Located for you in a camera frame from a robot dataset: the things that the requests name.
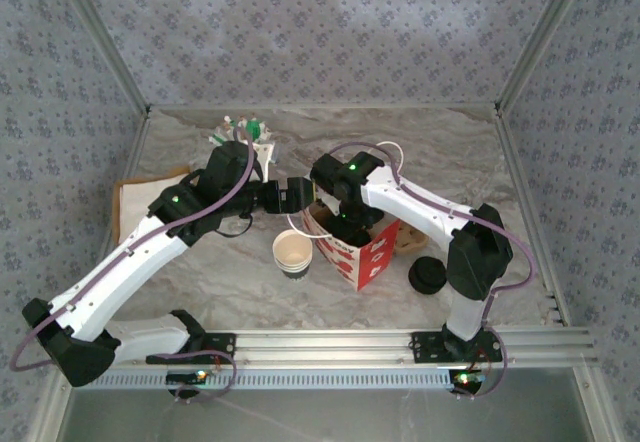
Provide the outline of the red white paper bag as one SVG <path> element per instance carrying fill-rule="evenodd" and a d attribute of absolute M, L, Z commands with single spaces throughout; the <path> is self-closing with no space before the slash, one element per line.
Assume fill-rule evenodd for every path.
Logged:
<path fill-rule="evenodd" d="M 330 208 L 336 214 L 338 201 L 327 196 L 316 184 L 315 188 L 317 196 L 328 198 Z M 303 228 L 291 225 L 288 230 L 310 238 L 313 249 L 318 248 L 330 265 L 354 290 L 359 291 L 389 266 L 400 221 L 389 219 L 384 213 L 383 219 L 370 230 L 372 241 L 365 247 L 357 248 L 345 244 L 322 227 L 321 220 L 330 214 L 330 210 L 322 204 L 322 199 L 316 199 L 302 211 Z"/>

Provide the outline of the stack of pulp cup carriers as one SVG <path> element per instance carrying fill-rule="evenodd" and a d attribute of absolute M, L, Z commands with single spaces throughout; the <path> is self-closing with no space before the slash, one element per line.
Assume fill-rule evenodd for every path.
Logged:
<path fill-rule="evenodd" d="M 429 243 L 429 237 L 415 227 L 402 221 L 394 244 L 394 253 L 398 255 L 420 252 Z"/>

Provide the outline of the stack of black lids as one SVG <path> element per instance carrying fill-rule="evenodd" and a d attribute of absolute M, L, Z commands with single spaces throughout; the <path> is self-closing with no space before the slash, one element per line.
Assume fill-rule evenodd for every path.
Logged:
<path fill-rule="evenodd" d="M 433 295 L 446 284 L 446 268 L 444 263 L 430 256 L 423 256 L 414 261 L 408 272 L 411 287 L 420 294 Z"/>

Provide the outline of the left controller board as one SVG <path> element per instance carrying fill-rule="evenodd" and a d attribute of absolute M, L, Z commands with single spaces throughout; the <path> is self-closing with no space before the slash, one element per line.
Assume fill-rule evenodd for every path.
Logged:
<path fill-rule="evenodd" d="M 206 370 L 168 372 L 165 377 L 165 382 L 167 385 L 197 386 L 205 384 L 209 376 L 210 373 Z"/>

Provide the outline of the controller board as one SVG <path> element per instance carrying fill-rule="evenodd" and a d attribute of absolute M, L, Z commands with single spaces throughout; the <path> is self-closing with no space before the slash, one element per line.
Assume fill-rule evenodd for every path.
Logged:
<path fill-rule="evenodd" d="M 467 389 L 481 386 L 486 380 L 486 374 L 480 370 L 451 370 L 450 379 L 456 387 Z"/>
<path fill-rule="evenodd" d="M 165 382 L 167 385 L 197 386 L 205 384 L 209 376 L 210 373 L 206 370 L 168 372 L 165 377 Z"/>

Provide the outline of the right controller board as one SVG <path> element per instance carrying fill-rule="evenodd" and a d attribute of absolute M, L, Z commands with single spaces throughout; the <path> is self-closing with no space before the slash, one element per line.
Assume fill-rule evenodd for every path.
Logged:
<path fill-rule="evenodd" d="M 450 379 L 456 387 L 467 389 L 481 386 L 486 380 L 486 374 L 480 370 L 451 370 Z"/>

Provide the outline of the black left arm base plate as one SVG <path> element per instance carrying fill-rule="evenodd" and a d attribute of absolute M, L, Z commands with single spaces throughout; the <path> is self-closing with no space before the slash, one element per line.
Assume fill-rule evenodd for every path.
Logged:
<path fill-rule="evenodd" d="M 149 365 L 229 365 L 230 362 L 226 358 L 213 354 L 213 351 L 233 358 L 235 345 L 234 333 L 205 332 L 198 336 L 191 336 L 177 352 L 178 358 L 150 355 L 146 357 L 145 362 Z"/>

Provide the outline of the aluminium mounting rail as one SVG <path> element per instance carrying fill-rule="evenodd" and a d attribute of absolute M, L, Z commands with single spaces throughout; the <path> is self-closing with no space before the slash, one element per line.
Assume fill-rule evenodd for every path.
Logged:
<path fill-rule="evenodd" d="M 507 363 L 520 367 L 593 365 L 597 356 L 590 334 L 577 327 L 504 327 L 491 332 L 500 342 L 503 361 L 491 363 L 486 355 L 471 363 L 415 363 L 408 347 L 410 330 L 241 330 L 231 358 L 241 367 L 377 368 L 425 365 L 467 368 Z M 146 363 L 150 355 L 178 358 L 191 336 L 205 333 L 187 329 L 168 318 L 158 326 L 115 324 L 95 340 L 86 342 L 66 332 L 47 345 L 51 359 L 74 385 L 85 385 L 114 364 Z"/>

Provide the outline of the aluminium frame post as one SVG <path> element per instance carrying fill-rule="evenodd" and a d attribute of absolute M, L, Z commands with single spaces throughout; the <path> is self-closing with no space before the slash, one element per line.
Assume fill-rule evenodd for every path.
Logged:
<path fill-rule="evenodd" d="M 146 103 L 137 83 L 120 55 L 114 39 L 100 17 L 92 0 L 68 0 L 79 16 L 84 28 L 102 56 L 106 66 L 115 78 L 130 105 L 141 114 L 148 112 Z"/>
<path fill-rule="evenodd" d="M 504 118 L 512 109 L 573 2 L 574 0 L 545 2 L 541 15 L 495 101 L 494 107 L 499 117 Z"/>

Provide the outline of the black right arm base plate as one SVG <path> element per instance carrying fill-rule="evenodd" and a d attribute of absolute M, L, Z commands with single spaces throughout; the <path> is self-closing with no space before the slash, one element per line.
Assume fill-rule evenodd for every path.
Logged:
<path fill-rule="evenodd" d="M 481 355 L 486 355 L 491 363 L 503 361 L 498 338 L 486 330 L 480 330 L 469 341 L 445 329 L 413 332 L 408 347 L 415 363 L 471 363 Z"/>

